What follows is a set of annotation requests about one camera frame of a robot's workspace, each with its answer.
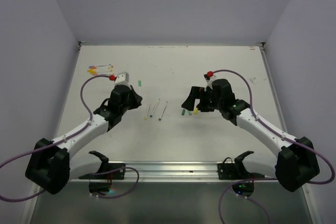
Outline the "dark green marker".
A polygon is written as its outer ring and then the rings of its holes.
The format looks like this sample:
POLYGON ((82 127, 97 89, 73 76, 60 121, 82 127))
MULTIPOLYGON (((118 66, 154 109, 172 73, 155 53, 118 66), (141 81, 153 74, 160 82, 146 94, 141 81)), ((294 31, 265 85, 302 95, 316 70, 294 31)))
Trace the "dark green marker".
POLYGON ((155 102, 154 107, 153 107, 153 109, 152 109, 152 111, 151 111, 151 113, 150 113, 150 117, 151 117, 151 118, 155 115, 155 112, 156 112, 157 107, 158 107, 158 105, 159 105, 159 103, 160 103, 160 100, 161 100, 161 99, 158 99, 158 100, 155 102))

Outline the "light green marker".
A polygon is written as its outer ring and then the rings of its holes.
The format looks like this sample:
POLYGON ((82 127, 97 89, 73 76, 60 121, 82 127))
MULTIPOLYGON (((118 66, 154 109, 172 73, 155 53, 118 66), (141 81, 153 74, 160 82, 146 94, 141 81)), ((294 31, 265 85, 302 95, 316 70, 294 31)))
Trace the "light green marker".
POLYGON ((164 104, 164 107, 163 107, 163 109, 161 111, 161 114, 160 114, 160 116, 158 118, 159 121, 161 121, 163 119, 164 113, 165 113, 166 108, 167 108, 167 104, 168 104, 168 101, 166 101, 165 104, 164 104))

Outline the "orange capped marker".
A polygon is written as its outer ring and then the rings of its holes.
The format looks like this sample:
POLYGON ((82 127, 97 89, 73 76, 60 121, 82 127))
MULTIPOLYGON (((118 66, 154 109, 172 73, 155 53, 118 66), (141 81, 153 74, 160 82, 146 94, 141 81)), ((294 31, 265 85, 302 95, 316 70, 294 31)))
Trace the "orange capped marker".
POLYGON ((99 73, 107 73, 112 72, 111 68, 103 68, 103 69, 89 69, 88 72, 91 74, 99 74, 99 73))

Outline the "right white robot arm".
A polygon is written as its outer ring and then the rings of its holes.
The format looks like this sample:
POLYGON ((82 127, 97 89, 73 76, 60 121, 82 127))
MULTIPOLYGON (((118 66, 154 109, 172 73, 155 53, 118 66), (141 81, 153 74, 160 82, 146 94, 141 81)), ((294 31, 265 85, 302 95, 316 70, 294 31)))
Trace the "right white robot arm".
POLYGON ((188 111, 219 111, 224 119, 253 135, 274 154, 273 158, 260 161, 237 162, 234 172, 240 178, 259 173, 277 179, 283 188, 293 192, 320 173, 312 142, 306 137, 296 138, 269 122, 262 123, 262 117, 252 112, 249 103, 235 97, 226 79, 209 80, 204 88, 193 86, 181 107, 188 111))

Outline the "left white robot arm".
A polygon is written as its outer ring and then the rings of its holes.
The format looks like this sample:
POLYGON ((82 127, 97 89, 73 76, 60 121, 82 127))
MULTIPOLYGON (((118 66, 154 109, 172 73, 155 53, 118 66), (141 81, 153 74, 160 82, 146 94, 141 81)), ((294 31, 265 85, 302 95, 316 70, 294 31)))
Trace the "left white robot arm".
POLYGON ((72 179, 107 177, 111 167, 106 156, 97 151, 90 151, 80 159, 75 155, 120 123, 126 111, 138 108, 141 102, 142 97, 132 86, 115 86, 110 97, 85 123, 61 137, 51 141, 42 138, 36 143, 25 171, 26 178, 50 194, 57 194, 72 179))

